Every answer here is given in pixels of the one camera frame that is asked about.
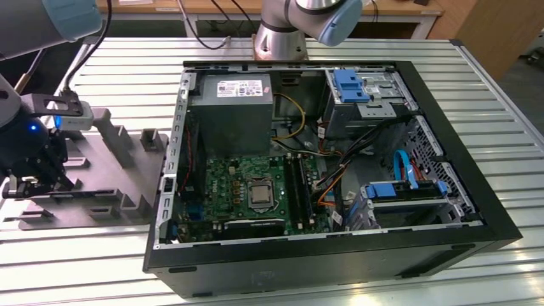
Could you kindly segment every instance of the sticker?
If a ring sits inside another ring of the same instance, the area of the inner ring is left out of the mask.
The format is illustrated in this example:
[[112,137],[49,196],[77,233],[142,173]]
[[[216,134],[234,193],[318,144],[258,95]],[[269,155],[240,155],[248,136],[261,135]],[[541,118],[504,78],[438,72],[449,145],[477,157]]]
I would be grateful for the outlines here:
[[321,139],[325,138],[325,128],[324,127],[317,128],[317,137]]
[[349,191],[349,192],[348,192],[348,195],[345,196],[345,200],[346,200],[346,201],[353,200],[353,199],[354,199],[354,196],[356,196],[356,193],[352,192],[352,191]]
[[341,216],[336,211],[332,212],[332,220],[341,225]]
[[440,15],[441,11],[422,11],[421,15]]
[[378,94],[380,93],[380,89],[377,88],[377,86],[366,86],[364,89],[366,89],[366,92],[370,94]]
[[178,8],[156,8],[156,11],[180,11]]
[[217,83],[217,97],[261,97],[262,81],[220,81]]

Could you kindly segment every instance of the motherboard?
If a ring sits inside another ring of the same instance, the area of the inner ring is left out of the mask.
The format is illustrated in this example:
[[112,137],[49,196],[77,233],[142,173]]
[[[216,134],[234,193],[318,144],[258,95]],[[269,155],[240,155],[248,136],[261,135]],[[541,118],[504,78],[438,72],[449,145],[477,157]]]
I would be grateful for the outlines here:
[[320,179],[313,156],[208,159],[205,167],[205,199],[185,205],[182,241],[252,238],[254,230],[266,237],[329,231],[326,212],[310,206]]

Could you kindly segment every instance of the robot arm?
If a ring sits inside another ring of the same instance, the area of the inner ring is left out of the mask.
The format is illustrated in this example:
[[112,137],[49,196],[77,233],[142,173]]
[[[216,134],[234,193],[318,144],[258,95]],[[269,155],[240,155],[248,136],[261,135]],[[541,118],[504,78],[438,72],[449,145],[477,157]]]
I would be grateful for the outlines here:
[[[73,42],[97,32],[101,24],[94,0],[0,1],[0,61]],[[52,101],[68,109],[46,109]],[[73,187],[64,174],[62,132],[48,129],[38,118],[46,115],[81,118],[86,106],[72,92],[61,97],[40,94],[21,97],[0,75],[0,182],[10,177],[4,198],[28,198]]]
[[350,34],[361,10],[361,0],[262,1],[254,57],[265,61],[306,59],[304,33],[326,46],[336,46]]

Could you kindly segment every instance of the power supply label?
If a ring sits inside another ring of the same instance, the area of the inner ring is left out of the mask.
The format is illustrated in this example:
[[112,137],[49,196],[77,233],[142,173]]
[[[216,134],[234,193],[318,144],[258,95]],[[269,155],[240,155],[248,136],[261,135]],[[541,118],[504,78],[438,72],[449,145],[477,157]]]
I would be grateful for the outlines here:
[[217,97],[261,97],[262,96],[262,81],[220,81],[217,83]]

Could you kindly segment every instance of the cpu socket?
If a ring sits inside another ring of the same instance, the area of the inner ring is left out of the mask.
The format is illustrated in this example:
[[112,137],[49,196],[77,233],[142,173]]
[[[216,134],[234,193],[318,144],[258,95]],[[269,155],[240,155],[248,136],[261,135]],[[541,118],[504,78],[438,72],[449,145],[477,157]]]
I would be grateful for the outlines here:
[[273,207],[273,185],[269,179],[253,178],[248,182],[248,206],[253,210],[266,211]]

